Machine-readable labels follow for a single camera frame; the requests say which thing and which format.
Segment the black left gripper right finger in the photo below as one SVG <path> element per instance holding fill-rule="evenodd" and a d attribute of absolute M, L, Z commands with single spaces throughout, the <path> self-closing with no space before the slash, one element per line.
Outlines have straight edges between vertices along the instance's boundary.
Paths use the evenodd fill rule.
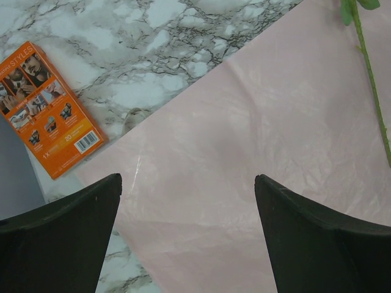
<path fill-rule="evenodd" d="M 390 227 L 296 194 L 266 175 L 255 197 L 278 292 L 390 292 Z"/>

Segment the pink flower bouquet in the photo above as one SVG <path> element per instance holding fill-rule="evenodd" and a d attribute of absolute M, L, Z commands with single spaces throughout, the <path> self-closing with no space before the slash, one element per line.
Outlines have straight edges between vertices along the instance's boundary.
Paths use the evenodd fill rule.
<path fill-rule="evenodd" d="M 371 67 L 370 56 L 367 51 L 367 46 L 365 42 L 365 37 L 362 29 L 362 23 L 359 15 L 360 5 L 365 10 L 376 10 L 380 8 L 381 4 L 379 1 L 354 1 L 354 0 L 341 0 L 340 1 L 340 16 L 343 24 L 348 27 L 353 23 L 359 45 L 356 48 L 361 53 L 364 58 L 365 69 L 367 71 L 368 80 L 370 83 L 371 93 L 373 96 L 373 101 L 375 105 L 376 118 L 378 121 L 379 131 L 381 134 L 382 143 L 386 153 L 387 163 L 390 167 L 390 140 L 387 137 L 387 127 L 384 123 L 381 105 L 378 97 L 378 91 L 376 88 L 375 76 Z"/>

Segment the cream ribbon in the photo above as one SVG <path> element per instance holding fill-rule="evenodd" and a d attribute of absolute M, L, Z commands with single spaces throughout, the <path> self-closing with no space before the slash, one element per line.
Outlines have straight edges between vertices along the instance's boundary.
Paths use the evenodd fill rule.
<path fill-rule="evenodd" d="M 123 123 L 123 129 L 122 129 L 122 135 L 125 135 L 130 130 L 132 130 L 135 126 L 137 126 L 140 122 L 144 121 L 146 119 L 147 115 L 145 114 L 145 111 L 141 108 L 132 108 L 126 115 L 124 123 Z"/>

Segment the pink wrapping paper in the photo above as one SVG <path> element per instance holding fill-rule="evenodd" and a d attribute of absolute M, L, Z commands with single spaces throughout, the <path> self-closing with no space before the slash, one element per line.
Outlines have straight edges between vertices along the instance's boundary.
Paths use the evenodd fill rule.
<path fill-rule="evenodd" d="M 77 171 L 119 173 L 115 227 L 162 292 L 275 292 L 265 174 L 390 225 L 390 167 L 355 29 L 303 1 Z"/>

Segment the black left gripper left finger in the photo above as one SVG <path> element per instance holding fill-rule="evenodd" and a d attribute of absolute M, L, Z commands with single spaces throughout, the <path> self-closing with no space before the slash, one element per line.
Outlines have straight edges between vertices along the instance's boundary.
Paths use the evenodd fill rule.
<path fill-rule="evenodd" d="M 95 292 L 122 194 L 111 174 L 1 221 L 1 292 Z"/>

